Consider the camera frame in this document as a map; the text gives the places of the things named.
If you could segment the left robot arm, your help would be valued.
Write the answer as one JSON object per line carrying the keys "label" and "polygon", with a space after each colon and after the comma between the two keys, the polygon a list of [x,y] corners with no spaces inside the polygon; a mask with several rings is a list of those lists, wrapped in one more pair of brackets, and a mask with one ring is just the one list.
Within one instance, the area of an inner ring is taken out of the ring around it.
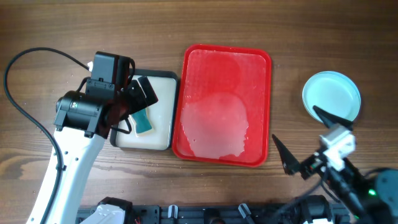
{"label": "left robot arm", "polygon": [[109,133],[129,134],[130,115],[158,101],[146,77],[133,78],[129,57],[97,52],[89,70],[84,92],[69,91],[57,101],[53,156],[29,223],[72,223]]}

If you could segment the light blue plate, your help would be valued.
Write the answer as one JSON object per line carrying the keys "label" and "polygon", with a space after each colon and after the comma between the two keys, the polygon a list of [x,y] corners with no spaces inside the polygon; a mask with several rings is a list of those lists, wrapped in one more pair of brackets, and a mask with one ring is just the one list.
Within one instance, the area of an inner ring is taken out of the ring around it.
{"label": "light blue plate", "polygon": [[355,83],[342,73],[319,72],[310,77],[302,90],[305,109],[321,121],[313,109],[317,106],[328,113],[354,121],[361,109],[361,95]]}

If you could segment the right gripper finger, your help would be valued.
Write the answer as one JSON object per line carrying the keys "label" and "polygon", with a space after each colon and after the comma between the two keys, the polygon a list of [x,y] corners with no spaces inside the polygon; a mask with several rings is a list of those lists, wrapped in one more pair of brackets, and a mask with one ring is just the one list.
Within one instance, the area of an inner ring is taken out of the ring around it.
{"label": "right gripper finger", "polygon": [[279,152],[285,174],[294,175],[300,169],[299,161],[275,134],[272,134],[272,140]]}
{"label": "right gripper finger", "polygon": [[328,113],[318,106],[313,106],[313,110],[327,128],[331,128],[335,124],[340,124],[350,131],[353,130],[354,123],[352,121]]}

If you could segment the green and yellow sponge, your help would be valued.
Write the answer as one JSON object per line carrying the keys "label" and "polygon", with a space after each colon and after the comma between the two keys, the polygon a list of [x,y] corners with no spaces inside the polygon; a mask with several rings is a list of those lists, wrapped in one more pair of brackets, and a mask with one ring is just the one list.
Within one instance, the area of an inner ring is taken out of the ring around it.
{"label": "green and yellow sponge", "polygon": [[131,115],[131,119],[134,123],[134,131],[136,136],[143,136],[154,130],[146,109],[133,113]]}

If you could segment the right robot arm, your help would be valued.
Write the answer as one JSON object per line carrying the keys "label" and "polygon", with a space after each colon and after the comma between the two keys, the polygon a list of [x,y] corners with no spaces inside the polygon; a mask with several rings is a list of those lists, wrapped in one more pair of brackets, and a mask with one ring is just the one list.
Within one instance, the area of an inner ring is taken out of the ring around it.
{"label": "right robot arm", "polygon": [[348,159],[356,149],[353,122],[317,106],[313,110],[328,132],[320,136],[320,147],[311,156],[300,162],[276,135],[272,140],[287,175],[299,173],[307,180],[317,174],[320,180],[274,215],[278,217],[327,184],[335,197],[358,218],[358,223],[397,223],[397,169],[380,167],[365,175],[360,173]]}

